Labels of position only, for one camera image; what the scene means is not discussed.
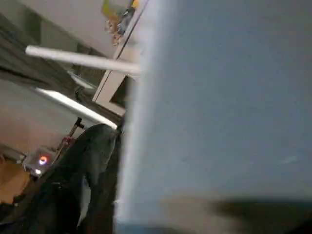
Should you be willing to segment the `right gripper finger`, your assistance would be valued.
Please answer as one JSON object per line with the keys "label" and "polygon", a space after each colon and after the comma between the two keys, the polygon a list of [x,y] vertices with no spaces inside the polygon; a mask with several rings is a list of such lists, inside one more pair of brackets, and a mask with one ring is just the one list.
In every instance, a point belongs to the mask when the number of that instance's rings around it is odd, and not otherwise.
{"label": "right gripper finger", "polygon": [[111,234],[120,129],[87,129],[0,223],[3,234]]}

